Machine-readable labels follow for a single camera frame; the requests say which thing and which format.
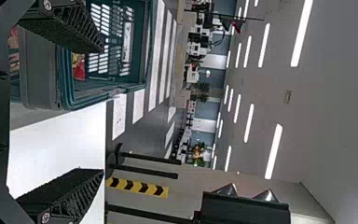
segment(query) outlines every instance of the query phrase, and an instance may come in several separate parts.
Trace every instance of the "yellow and black warning stripe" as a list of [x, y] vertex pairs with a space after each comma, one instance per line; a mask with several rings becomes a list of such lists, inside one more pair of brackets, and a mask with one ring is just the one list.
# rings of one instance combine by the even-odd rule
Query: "yellow and black warning stripe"
[[169, 187], [163, 187], [155, 184], [146, 184], [140, 181], [132, 181], [110, 177], [106, 180], [106, 186], [113, 189], [121, 189], [133, 193], [145, 194], [159, 198], [168, 198]]

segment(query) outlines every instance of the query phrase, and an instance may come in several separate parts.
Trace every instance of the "ceiling light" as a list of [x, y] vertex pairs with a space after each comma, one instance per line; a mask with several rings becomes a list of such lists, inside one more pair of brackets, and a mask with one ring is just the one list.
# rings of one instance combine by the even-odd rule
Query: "ceiling light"
[[251, 45], [252, 45], [252, 36], [249, 35], [248, 44], [246, 46], [246, 51], [245, 51], [245, 60], [243, 61], [243, 68], [246, 68], [248, 66], [249, 53], [251, 51]]
[[303, 12], [301, 14], [300, 24], [298, 26], [295, 49], [292, 56], [292, 67], [297, 67], [300, 61], [301, 50], [304, 44], [305, 33], [307, 32], [308, 22], [310, 20], [310, 12], [312, 10], [313, 0], [305, 0]]
[[266, 176], [265, 176], [266, 179], [272, 178], [272, 172], [274, 171], [275, 161], [278, 155], [279, 144], [281, 142], [282, 131], [283, 131], [282, 125], [277, 124], [277, 127], [275, 128], [274, 139], [272, 140], [271, 152], [269, 153]]
[[242, 48], [242, 43], [238, 44], [237, 60], [235, 61], [235, 68], [238, 68], [238, 63], [240, 62], [241, 48]]
[[246, 18], [248, 16], [248, 8], [249, 8], [249, 0], [246, 0], [245, 10], [243, 11], [243, 17]]
[[215, 143], [213, 143], [213, 149], [212, 149], [212, 158], [213, 158], [213, 156], [214, 156], [214, 149], [216, 148], [216, 144]]
[[228, 147], [228, 152], [227, 152], [227, 158], [226, 158], [226, 166], [225, 166], [225, 172], [228, 171], [228, 166], [229, 166], [229, 159], [231, 157], [231, 146]]
[[216, 169], [216, 161], [217, 161], [217, 156], [215, 156], [213, 159], [213, 169]]
[[231, 57], [231, 50], [228, 51], [226, 68], [228, 68], [228, 66], [229, 66], [229, 58], [230, 58], [230, 57]]
[[242, 15], [242, 7], [238, 8], [238, 17], [240, 17]]
[[220, 122], [220, 112], [219, 115], [217, 115], [216, 128], [219, 128], [219, 122]]
[[229, 86], [226, 85], [225, 104], [227, 103], [228, 89], [229, 89]]
[[264, 31], [263, 44], [261, 45], [260, 59], [258, 60], [258, 67], [263, 67], [264, 56], [266, 55], [267, 42], [269, 41], [269, 27], [270, 23], [266, 25], [266, 30]]
[[228, 107], [227, 107], [227, 111], [230, 112], [231, 110], [231, 105], [232, 105], [232, 97], [234, 95], [234, 89], [231, 89], [231, 92], [229, 94], [229, 100], [228, 100]]
[[220, 120], [219, 138], [222, 136], [223, 120]]
[[238, 113], [240, 112], [240, 106], [241, 106], [241, 95], [238, 94], [237, 107], [235, 108], [235, 115], [234, 115], [234, 123], [237, 123]]
[[251, 104], [251, 107], [249, 108], [248, 121], [246, 123], [245, 137], [243, 138], [243, 141], [245, 143], [248, 143], [248, 140], [249, 140], [249, 132], [251, 131], [254, 110], [255, 110], [255, 105]]

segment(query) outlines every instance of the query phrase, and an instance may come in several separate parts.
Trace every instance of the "white wall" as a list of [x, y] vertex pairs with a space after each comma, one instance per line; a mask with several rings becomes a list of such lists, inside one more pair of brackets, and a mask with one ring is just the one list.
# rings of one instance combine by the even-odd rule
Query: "white wall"
[[[106, 103], [10, 132], [7, 185], [17, 198], [70, 170], [104, 169]], [[82, 224], [103, 223], [104, 181]]]
[[[264, 176], [279, 122], [283, 135], [273, 178], [302, 181], [338, 224], [358, 223], [358, 1], [314, 0], [298, 68], [291, 68], [290, 61], [304, 1], [283, 2], [271, 4], [275, 7], [265, 22], [248, 23], [246, 32], [233, 40], [236, 46], [240, 40], [246, 43], [248, 34], [254, 37], [248, 68], [235, 70], [231, 65], [227, 76], [230, 87], [242, 91], [241, 107], [246, 110], [235, 126], [226, 123], [233, 113], [222, 115], [231, 131], [216, 147], [218, 167], [224, 166], [231, 144], [232, 169]], [[266, 11], [251, 7], [249, 16], [264, 17]], [[265, 66], [259, 69], [266, 22], [271, 22], [271, 30]], [[285, 90], [293, 91], [290, 105], [283, 103]], [[251, 102], [255, 116], [245, 145]]]

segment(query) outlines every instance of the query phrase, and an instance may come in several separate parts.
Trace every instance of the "fluorescent light strip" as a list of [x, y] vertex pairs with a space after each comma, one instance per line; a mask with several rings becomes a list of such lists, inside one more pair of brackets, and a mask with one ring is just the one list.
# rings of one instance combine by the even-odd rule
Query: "fluorescent light strip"
[[165, 134], [165, 147], [168, 146], [170, 140], [172, 139], [174, 128], [175, 128], [175, 122], [172, 123], [171, 128]]
[[213, 169], [216, 169], [216, 161], [217, 161], [217, 156], [215, 156], [213, 159]]
[[305, 34], [307, 32], [308, 22], [310, 20], [310, 12], [312, 11], [313, 0], [305, 0], [304, 8], [301, 14], [300, 24], [298, 26], [295, 48], [292, 56], [292, 67], [297, 67], [300, 61], [301, 50], [304, 44]]
[[156, 108], [157, 103], [157, 85], [158, 85], [158, 70], [159, 70], [159, 60], [161, 52], [161, 39], [162, 39], [162, 28], [163, 20], [165, 13], [165, 3], [162, 0], [158, 0], [158, 10], [157, 10], [157, 21], [156, 21], [156, 32], [155, 32], [155, 44], [153, 47], [153, 63], [152, 63], [152, 72], [150, 78], [150, 92], [149, 92], [149, 108], [148, 111], [152, 111]]
[[145, 89], [133, 94], [132, 124], [144, 117]]
[[249, 0], [246, 0], [245, 10], [243, 11], [243, 17], [246, 18], [248, 16], [248, 8], [249, 8]]
[[222, 137], [223, 120], [220, 120], [219, 138]]
[[170, 65], [168, 67], [168, 83], [166, 90], [166, 98], [170, 97], [171, 94], [171, 79], [172, 79], [172, 68], [174, 61], [174, 50], [176, 45], [176, 20], [173, 20], [173, 28], [172, 28], [172, 41], [171, 41], [171, 53], [170, 53]]
[[252, 46], [252, 36], [249, 35], [248, 37], [248, 44], [246, 46], [246, 52], [245, 52], [245, 60], [243, 60], [243, 68], [246, 68], [248, 66], [248, 62], [249, 62], [249, 53], [251, 51], [251, 46]]
[[255, 105], [251, 104], [251, 107], [249, 108], [248, 122], [246, 123], [245, 137], [243, 138], [245, 143], [248, 143], [249, 140], [249, 132], [251, 131], [254, 110]]
[[242, 48], [242, 43], [238, 44], [237, 60], [235, 61], [235, 68], [238, 68], [238, 63], [240, 62], [241, 48]]
[[240, 112], [240, 106], [241, 106], [241, 95], [238, 94], [237, 107], [235, 108], [235, 114], [234, 114], [234, 123], [237, 123], [238, 113]]
[[172, 14], [168, 11], [167, 20], [165, 21], [165, 40], [164, 40], [164, 52], [162, 54], [162, 66], [161, 66], [161, 79], [159, 82], [159, 99], [158, 103], [161, 104], [165, 99], [165, 85], [167, 85], [167, 67], [170, 63], [168, 61], [170, 56], [170, 45], [171, 45], [171, 28], [172, 28]]
[[228, 89], [229, 89], [229, 86], [226, 85], [225, 104], [227, 103]]
[[229, 166], [229, 159], [231, 157], [231, 146], [228, 147], [228, 152], [227, 152], [227, 158], [226, 158], [226, 166], [225, 166], [225, 172], [228, 171], [228, 166]]
[[227, 107], [228, 112], [231, 110], [231, 104], [232, 104], [233, 95], [234, 95], [234, 89], [231, 89], [231, 92], [229, 94], [228, 107]]
[[170, 123], [175, 113], [176, 113], [176, 107], [171, 106], [170, 109], [168, 110], [168, 120], [167, 120], [168, 123]]
[[216, 128], [219, 128], [219, 122], [220, 122], [220, 112], [219, 115], [217, 115]]
[[213, 143], [213, 149], [212, 149], [212, 158], [213, 158], [213, 156], [214, 156], [214, 150], [216, 149], [216, 144], [215, 143]]
[[274, 171], [275, 161], [278, 155], [279, 144], [281, 142], [283, 127], [281, 124], [277, 124], [275, 128], [274, 139], [272, 140], [271, 152], [269, 153], [267, 170], [266, 170], [266, 179], [272, 178], [272, 172]]
[[267, 42], [269, 41], [270, 25], [271, 25], [270, 23], [267, 23], [266, 30], [264, 31], [263, 44], [261, 46], [261, 51], [260, 51], [260, 59], [258, 60], [258, 67], [260, 67], [260, 68], [263, 67], [264, 56], [266, 55]]
[[231, 58], [231, 50], [228, 51], [226, 68], [228, 68], [228, 66], [229, 66], [229, 59], [230, 59], [230, 58]]

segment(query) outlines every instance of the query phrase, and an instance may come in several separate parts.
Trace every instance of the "floor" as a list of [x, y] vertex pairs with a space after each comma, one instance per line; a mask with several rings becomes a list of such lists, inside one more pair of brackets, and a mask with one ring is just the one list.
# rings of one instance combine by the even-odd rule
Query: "floor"
[[106, 107], [106, 150], [110, 151], [118, 143], [124, 143], [122, 150], [149, 156], [164, 157], [169, 145], [182, 127], [184, 109], [176, 109], [169, 120], [171, 86], [173, 78], [170, 69], [172, 40], [175, 38], [171, 31], [176, 27], [176, 3], [173, 0], [164, 1], [158, 5], [157, 17], [162, 18], [156, 27], [156, 40], [152, 72], [147, 77], [145, 90], [120, 95], [108, 102]]

